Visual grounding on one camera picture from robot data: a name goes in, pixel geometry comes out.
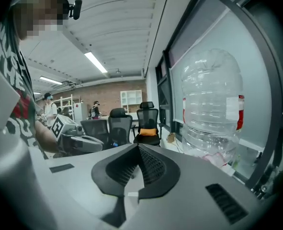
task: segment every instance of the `ceiling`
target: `ceiling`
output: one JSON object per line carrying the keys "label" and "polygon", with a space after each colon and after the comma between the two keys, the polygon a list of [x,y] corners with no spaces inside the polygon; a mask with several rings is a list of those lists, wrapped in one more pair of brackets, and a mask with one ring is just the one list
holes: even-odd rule
{"label": "ceiling", "polygon": [[[34,92],[44,94],[104,80],[142,78],[165,3],[166,0],[83,0],[80,18],[69,18],[62,33],[52,32],[49,40],[21,42]],[[88,52],[94,54],[107,74],[84,56]],[[50,84],[40,80],[41,76],[64,85]]]}

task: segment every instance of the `white t-shirt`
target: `white t-shirt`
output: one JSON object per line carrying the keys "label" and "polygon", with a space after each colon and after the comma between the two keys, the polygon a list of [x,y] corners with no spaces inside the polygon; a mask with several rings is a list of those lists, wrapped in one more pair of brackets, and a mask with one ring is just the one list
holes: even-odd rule
{"label": "white t-shirt", "polygon": [[57,107],[54,102],[51,102],[45,106],[46,124],[48,127],[51,127],[55,122],[55,119],[51,117],[54,114],[57,115]]}

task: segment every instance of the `ceiling light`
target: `ceiling light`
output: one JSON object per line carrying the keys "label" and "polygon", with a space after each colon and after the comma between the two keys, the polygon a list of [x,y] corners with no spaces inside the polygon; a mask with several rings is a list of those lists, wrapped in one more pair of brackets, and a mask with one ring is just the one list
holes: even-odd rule
{"label": "ceiling light", "polygon": [[97,58],[91,53],[86,53],[85,56],[99,69],[102,73],[107,73],[107,70],[102,66],[102,64],[97,60]]}
{"label": "ceiling light", "polygon": [[52,79],[48,79],[48,78],[45,78],[45,77],[40,77],[40,79],[48,81],[48,82],[52,82],[52,83],[55,83],[55,84],[62,85],[61,82],[58,82],[58,81],[55,81],[55,80],[52,80]]}

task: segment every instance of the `large water jug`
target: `large water jug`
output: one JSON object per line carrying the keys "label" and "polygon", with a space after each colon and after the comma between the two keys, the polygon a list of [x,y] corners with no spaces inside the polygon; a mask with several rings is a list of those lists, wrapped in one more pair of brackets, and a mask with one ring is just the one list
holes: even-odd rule
{"label": "large water jug", "polygon": [[184,153],[222,167],[234,157],[243,126],[238,63],[224,50],[207,50],[187,60],[181,79]]}

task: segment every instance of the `office chair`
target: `office chair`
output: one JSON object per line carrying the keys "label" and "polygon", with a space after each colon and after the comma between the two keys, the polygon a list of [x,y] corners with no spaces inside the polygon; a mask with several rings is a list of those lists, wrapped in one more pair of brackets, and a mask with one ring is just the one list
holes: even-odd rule
{"label": "office chair", "polygon": [[109,133],[106,119],[91,119],[80,122],[85,135],[95,137],[104,143],[103,150],[110,148]]}
{"label": "office chair", "polygon": [[134,139],[134,143],[143,143],[143,144],[149,144],[153,146],[157,146],[160,144],[161,139],[161,124],[160,126],[160,136],[158,135],[158,129],[157,129],[157,118],[158,118],[158,109],[154,109],[153,102],[142,102],[140,104],[140,109],[137,110],[137,116],[138,116],[138,133],[140,133],[141,128],[145,129],[156,129],[156,135],[155,136],[142,136],[138,134],[136,138]]}
{"label": "office chair", "polygon": [[133,118],[126,115],[124,108],[113,109],[108,117],[109,139],[112,147],[130,143],[130,130]]}

